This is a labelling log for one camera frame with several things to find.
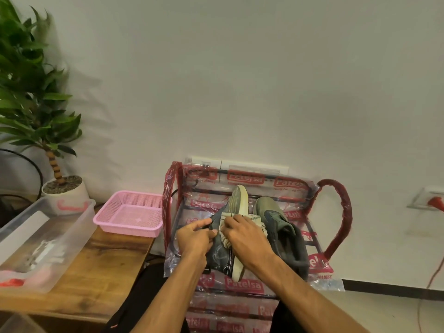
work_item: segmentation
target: hand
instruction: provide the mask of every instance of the hand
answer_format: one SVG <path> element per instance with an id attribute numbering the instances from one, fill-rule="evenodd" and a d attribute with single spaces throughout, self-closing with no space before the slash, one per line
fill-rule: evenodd
<path id="1" fill-rule="evenodd" d="M 259 269 L 276 256 L 262 229 L 248 217 L 225 217 L 221 231 L 231 242 L 235 256 L 258 277 Z"/>
<path id="2" fill-rule="evenodd" d="M 217 230 L 201 229 L 204 225 L 211 223 L 211 218 L 195 221 L 187 224 L 177 231 L 177 242 L 182 258 L 192 257 L 200 264 L 203 263 L 203 268 L 207 265 L 207 258 L 205 254 L 213 246 L 213 238 L 216 237 Z"/>

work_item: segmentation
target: plant stem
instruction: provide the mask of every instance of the plant stem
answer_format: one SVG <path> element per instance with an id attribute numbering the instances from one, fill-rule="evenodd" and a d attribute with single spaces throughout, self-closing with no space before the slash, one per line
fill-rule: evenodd
<path id="1" fill-rule="evenodd" d="M 64 185 L 66 184 L 65 178 L 60 173 L 60 167 L 57 163 L 56 156 L 52 151 L 46 151 L 46 156 L 49 159 L 49 164 L 51 165 L 53 171 L 54 171 L 54 178 L 56 178 L 58 185 Z"/>

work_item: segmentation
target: pink basket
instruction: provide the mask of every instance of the pink basket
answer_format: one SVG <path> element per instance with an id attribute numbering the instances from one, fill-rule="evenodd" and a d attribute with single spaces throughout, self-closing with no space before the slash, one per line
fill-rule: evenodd
<path id="1" fill-rule="evenodd" d="M 162 195 L 120 190 L 93 221 L 109 233 L 157 237 L 162 230 Z"/>

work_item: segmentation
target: gray shoe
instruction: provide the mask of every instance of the gray shoe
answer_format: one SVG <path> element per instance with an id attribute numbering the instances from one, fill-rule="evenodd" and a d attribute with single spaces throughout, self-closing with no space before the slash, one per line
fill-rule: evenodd
<path id="1" fill-rule="evenodd" d="M 228 203 L 211 217 L 213 222 L 207 226 L 208 229 L 219 231 L 222 213 L 248 214 L 248 194 L 244 186 L 235 187 Z M 207 252 L 207 269 L 220 271 L 233 281 L 241 280 L 244 274 L 244 265 L 235 257 L 232 249 L 224 247 L 219 234 L 213 239 L 213 246 Z"/>
<path id="2" fill-rule="evenodd" d="M 254 214 L 261 217 L 274 253 L 303 280 L 308 279 L 308 254 L 301 231 L 290 223 L 278 204 L 270 197 L 260 197 L 254 205 Z"/>

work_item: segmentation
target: wooden table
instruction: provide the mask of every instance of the wooden table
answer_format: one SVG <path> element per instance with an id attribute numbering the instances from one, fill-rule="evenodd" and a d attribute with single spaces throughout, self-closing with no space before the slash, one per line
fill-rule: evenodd
<path id="1" fill-rule="evenodd" d="M 106 323 L 130 292 L 153 242 L 97 228 L 49 293 L 0 291 L 0 311 Z"/>

